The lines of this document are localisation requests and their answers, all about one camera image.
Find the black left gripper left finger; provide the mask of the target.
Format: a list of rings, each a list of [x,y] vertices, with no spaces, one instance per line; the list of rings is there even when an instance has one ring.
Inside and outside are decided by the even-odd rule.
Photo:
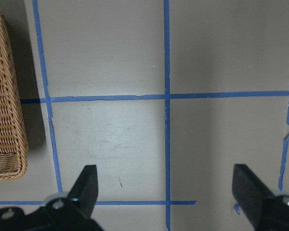
[[[51,195],[32,213],[0,208],[0,231],[102,231],[91,218],[97,197],[97,167],[86,165],[69,192]]]

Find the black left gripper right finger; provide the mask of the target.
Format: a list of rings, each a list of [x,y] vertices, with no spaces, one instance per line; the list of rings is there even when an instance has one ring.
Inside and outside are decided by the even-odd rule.
[[[272,192],[245,164],[234,164],[232,194],[255,231],[289,231],[289,195]]]

